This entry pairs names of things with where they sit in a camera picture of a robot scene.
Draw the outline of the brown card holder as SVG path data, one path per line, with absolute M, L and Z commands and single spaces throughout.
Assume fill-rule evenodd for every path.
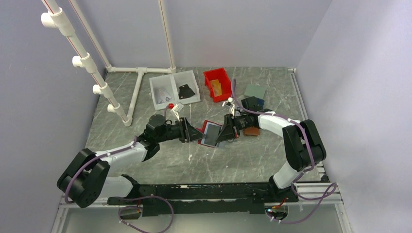
M 259 136 L 260 129 L 257 127 L 248 127 L 243 130 L 243 135 L 244 136 Z

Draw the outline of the red card holder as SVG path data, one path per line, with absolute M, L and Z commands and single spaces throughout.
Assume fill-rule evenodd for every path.
M 205 138 L 199 139 L 198 144 L 209 148 L 225 148 L 226 142 L 217 142 L 222 125 L 205 120 L 201 129 L 201 132 L 205 135 Z

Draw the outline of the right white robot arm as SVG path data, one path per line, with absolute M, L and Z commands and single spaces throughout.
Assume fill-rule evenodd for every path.
M 230 141 L 238 138 L 240 131 L 256 127 L 272 132 L 283 138 L 286 162 L 275 173 L 269 182 L 268 196 L 273 201 L 280 201 L 286 196 L 287 190 L 300 177 L 314 169 L 326 159 L 326 149 L 317 131 L 315 123 L 310 120 L 293 120 L 277 114 L 274 111 L 262 109 L 252 111 L 241 107 L 240 115 L 236 116 L 237 99 L 229 97 L 223 106 L 229 108 L 224 117 L 224 124 L 216 141 Z

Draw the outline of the white pvc pipe frame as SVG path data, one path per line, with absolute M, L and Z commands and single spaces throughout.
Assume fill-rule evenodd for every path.
M 78 38 L 75 32 L 75 28 L 69 18 L 67 17 L 65 11 L 58 5 L 54 0 L 43 0 L 42 3 L 46 7 L 47 11 L 41 14 L 41 22 L 46 28 L 57 29 L 63 37 L 67 39 L 70 43 L 76 55 L 72 58 L 72 65 L 74 67 L 84 68 L 87 73 L 93 78 L 95 85 L 93 86 L 93 93 L 95 95 L 102 95 L 108 101 L 107 111 L 110 113 L 115 113 L 118 115 L 123 122 L 123 124 L 128 127 L 132 124 L 133 114 L 135 106 L 137 103 L 137 97 L 143 76 L 147 73 L 167 73 L 173 74 L 176 72 L 176 64 L 172 49 L 172 40 L 169 30 L 168 16 L 166 12 L 166 4 L 164 0 L 158 1 L 159 11 L 161 15 L 161 22 L 163 25 L 163 30 L 167 43 L 168 58 L 170 61 L 169 68 L 150 68 L 150 67 L 114 67 L 109 62 L 108 57 L 106 56 L 103 48 L 98 42 L 97 37 L 92 31 L 90 24 L 88 23 L 84 13 L 82 12 L 79 4 L 75 0 L 70 0 L 69 4 L 72 6 L 75 15 L 78 17 L 81 25 L 85 29 L 86 34 L 88 35 L 92 45 L 96 49 L 98 56 L 103 61 L 105 69 L 109 73 L 113 72 L 131 72 L 137 73 L 137 81 L 132 93 L 131 101 L 126 112 L 122 105 L 114 97 L 113 91 L 111 90 L 109 84 L 103 79 L 103 76 L 100 74 L 97 68 L 97 64 L 93 60 L 89 52 L 82 44 L 81 40 Z

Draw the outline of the orange card in bin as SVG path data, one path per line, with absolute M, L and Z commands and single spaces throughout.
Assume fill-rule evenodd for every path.
M 219 80 L 217 79 L 211 80 L 210 85 L 212 87 L 213 94 L 215 97 L 220 96 L 222 94 L 222 86 Z

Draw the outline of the green card holder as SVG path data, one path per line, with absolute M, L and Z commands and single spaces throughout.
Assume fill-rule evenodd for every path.
M 264 86 L 259 86 L 259 85 L 253 85 L 253 84 L 248 84 L 244 96 L 245 97 L 256 97 L 259 99 L 264 99 L 265 93 L 266 93 L 266 87 Z

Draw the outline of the red plastic bin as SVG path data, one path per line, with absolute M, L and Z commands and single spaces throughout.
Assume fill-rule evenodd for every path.
M 232 96 L 232 83 L 223 67 L 205 71 L 204 77 L 205 86 L 214 103 L 225 101 Z

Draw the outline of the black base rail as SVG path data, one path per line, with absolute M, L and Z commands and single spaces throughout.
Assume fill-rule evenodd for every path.
M 264 214 L 271 204 L 298 202 L 290 188 L 274 182 L 139 184 L 124 197 L 109 197 L 108 205 L 141 207 L 143 216 L 166 214 Z

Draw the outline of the cards in white tray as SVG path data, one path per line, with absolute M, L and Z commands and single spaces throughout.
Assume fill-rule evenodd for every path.
M 172 96 L 164 87 L 156 88 L 154 90 L 154 95 L 157 104 L 168 103 L 172 99 Z

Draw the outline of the white divided tray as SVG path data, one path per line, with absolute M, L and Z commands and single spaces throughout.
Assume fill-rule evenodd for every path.
M 199 87 L 194 72 L 192 70 L 153 77 L 149 79 L 149 82 L 154 108 L 156 110 L 165 109 L 169 103 L 177 104 L 178 102 L 181 102 L 185 105 L 201 101 Z M 178 96 L 178 87 L 184 84 L 188 84 L 196 95 L 188 99 L 180 100 Z M 167 92 L 172 96 L 172 99 L 168 103 L 156 103 L 154 90 L 156 88 L 161 87 L 164 87 L 167 90 Z

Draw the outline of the black credit card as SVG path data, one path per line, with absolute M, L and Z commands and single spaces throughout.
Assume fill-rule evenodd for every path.
M 206 138 L 204 139 L 204 144 L 208 146 L 215 147 L 217 145 L 216 139 L 218 137 L 220 126 L 218 125 L 208 125 L 205 129 Z

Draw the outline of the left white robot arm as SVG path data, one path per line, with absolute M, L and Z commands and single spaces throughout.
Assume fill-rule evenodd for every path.
M 135 203 L 140 196 L 140 184 L 129 175 L 113 174 L 132 163 L 151 159 L 160 150 L 160 143 L 179 140 L 189 143 L 205 138 L 205 134 L 190 125 L 184 117 L 172 122 L 163 115 L 150 117 L 139 136 L 123 146 L 104 151 L 80 150 L 57 181 L 65 203 L 86 208 L 100 198 L 122 198 Z

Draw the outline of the blue card holder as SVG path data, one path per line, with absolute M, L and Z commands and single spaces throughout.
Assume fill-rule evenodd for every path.
M 260 111 L 260 110 L 264 109 L 264 103 L 265 103 L 265 101 L 263 99 L 255 97 L 255 103 L 254 103 L 253 107 L 256 110 Z

